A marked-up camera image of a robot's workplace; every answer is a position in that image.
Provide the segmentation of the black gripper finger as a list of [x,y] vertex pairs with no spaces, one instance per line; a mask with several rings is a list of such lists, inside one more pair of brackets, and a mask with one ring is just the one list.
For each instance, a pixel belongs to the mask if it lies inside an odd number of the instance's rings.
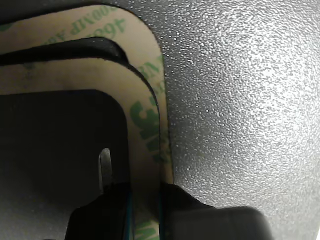
[[132,240],[133,201],[131,185],[114,180],[109,148],[98,158],[100,196],[70,215],[66,240]]
[[255,208],[216,208],[175,184],[160,185],[162,240],[271,240],[265,216]]

